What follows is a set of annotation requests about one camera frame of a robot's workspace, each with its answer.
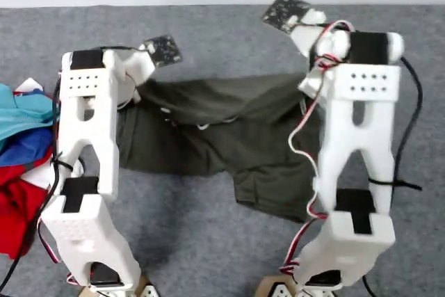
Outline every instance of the white plastic bracket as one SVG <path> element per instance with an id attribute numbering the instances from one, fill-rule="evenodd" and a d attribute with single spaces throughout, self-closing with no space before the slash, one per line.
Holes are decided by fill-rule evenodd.
<path id="1" fill-rule="evenodd" d="M 394 158 L 391 141 L 401 69 L 395 65 L 342 64 L 329 72 L 325 135 L 318 156 L 314 188 L 327 211 L 335 208 L 337 180 L 349 156 L 360 150 L 369 177 L 391 182 Z M 353 123 L 354 101 L 365 101 L 364 120 Z M 391 187 L 370 184 L 378 213 L 389 214 Z"/>
<path id="2" fill-rule="evenodd" d="M 118 195 L 119 152 L 115 143 L 118 86 L 125 80 L 122 62 L 114 51 L 105 51 L 104 68 L 71 70 L 72 53 L 62 58 L 60 75 L 60 121 L 58 151 L 60 160 L 73 165 L 82 149 L 91 145 L 100 161 L 98 192 L 106 200 Z M 94 115 L 86 120 L 87 99 L 93 99 Z M 55 195 L 68 176 L 60 168 Z"/>
<path id="3" fill-rule="evenodd" d="M 118 194 L 115 132 L 118 86 L 125 80 L 124 66 L 114 51 L 104 52 L 102 68 L 71 70 L 71 63 L 72 53 L 65 54 L 60 78 L 59 159 L 73 165 L 82 149 L 92 145 L 100 162 L 98 194 L 83 195 L 78 212 L 64 212 L 66 197 L 60 191 L 70 171 L 60 167 L 55 196 L 43 211 L 42 220 L 80 285 L 90 285 L 90 265 L 100 262 L 117 272 L 123 283 L 107 291 L 131 292 L 139 283 L 140 267 L 129 244 L 114 227 L 106 206 Z M 86 99 L 95 101 L 90 119 L 85 119 Z"/>
<path id="4" fill-rule="evenodd" d="M 298 291 L 315 291 L 314 287 L 304 284 L 325 271 L 340 270 L 341 286 L 348 287 L 373 268 L 377 257 L 394 244 L 396 236 L 390 216 L 370 214 L 369 219 L 372 233 L 356 234 L 349 212 L 330 212 L 318 236 L 298 256 L 300 264 L 293 277 L 296 282 L 304 282 L 298 286 Z"/>

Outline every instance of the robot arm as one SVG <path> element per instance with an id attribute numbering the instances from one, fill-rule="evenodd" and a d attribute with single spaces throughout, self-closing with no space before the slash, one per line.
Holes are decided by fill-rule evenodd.
<path id="1" fill-rule="evenodd" d="M 114 227 L 108 206 L 118 196 L 119 152 L 115 142 L 118 105 L 138 99 L 136 86 L 181 54 L 170 36 L 144 42 L 122 62 L 113 50 L 66 53 L 60 80 L 59 160 L 71 166 L 91 145 L 98 177 L 69 177 L 60 168 L 54 198 L 42 221 L 56 240 L 72 278 L 91 291 L 135 296 L 141 270 L 129 244 Z M 93 113 L 87 118 L 86 113 Z"/>
<path id="2" fill-rule="evenodd" d="M 401 69 L 394 63 L 403 54 L 403 39 L 397 33 L 358 32 L 343 20 L 326 24 L 324 15 L 300 0 L 276 0 L 263 20 L 289 34 L 308 59 L 309 72 L 299 89 L 325 109 L 313 187 L 328 216 L 319 235 L 292 262 L 292 275 L 296 295 L 328 296 L 327 291 L 350 286 L 368 273 L 395 242 L 389 216 L 391 142 Z M 318 66 L 321 58 L 334 64 Z M 355 101 L 365 104 L 360 125 L 353 122 Z M 337 188 L 356 150 L 364 158 L 369 189 Z"/>

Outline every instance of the light blue cloth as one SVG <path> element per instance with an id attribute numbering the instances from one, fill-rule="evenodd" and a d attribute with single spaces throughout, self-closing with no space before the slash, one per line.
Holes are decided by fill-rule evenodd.
<path id="1" fill-rule="evenodd" d="M 51 99 L 43 94 L 14 96 L 8 86 L 0 83 L 0 152 L 7 138 L 52 123 Z"/>

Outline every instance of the gray carpet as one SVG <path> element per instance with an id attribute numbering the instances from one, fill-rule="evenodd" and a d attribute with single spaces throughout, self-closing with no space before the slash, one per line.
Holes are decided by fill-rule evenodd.
<path id="1" fill-rule="evenodd" d="M 66 51 L 171 33 L 184 62 L 156 73 L 159 80 L 239 77 L 304 70 L 291 40 L 261 22 L 265 6 L 46 8 L 0 10 L 0 81 L 16 86 L 34 77 L 52 90 Z M 445 7 L 326 6 L 330 19 L 358 29 L 398 31 L 421 76 L 423 113 L 405 150 L 402 176 L 425 187 L 400 189 L 392 210 L 396 245 L 369 274 L 378 296 L 442 296 L 445 289 Z M 415 89 L 404 71 L 395 142 L 414 108 Z M 351 159 L 340 186 L 366 186 Z M 145 175 L 121 170 L 112 215 L 136 259 L 163 297 L 252 296 L 264 275 L 277 272 L 299 225 L 239 206 L 232 181 Z M 305 236 L 308 241 L 317 227 Z M 9 261 L 0 257 L 0 275 Z M 53 265 L 35 243 L 4 293 L 15 297 L 75 296 L 67 269 Z M 360 283 L 342 296 L 366 296 Z"/>

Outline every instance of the blue cloth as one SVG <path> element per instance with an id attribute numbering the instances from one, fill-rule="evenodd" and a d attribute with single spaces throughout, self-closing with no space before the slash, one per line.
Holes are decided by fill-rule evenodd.
<path id="1" fill-rule="evenodd" d="M 35 92 L 14 96 L 8 86 L 0 84 L 0 152 L 7 138 L 52 123 L 51 99 Z"/>
<path id="2" fill-rule="evenodd" d="M 0 167 L 24 165 L 41 160 L 52 139 L 51 128 L 26 130 L 8 138 L 0 154 Z"/>

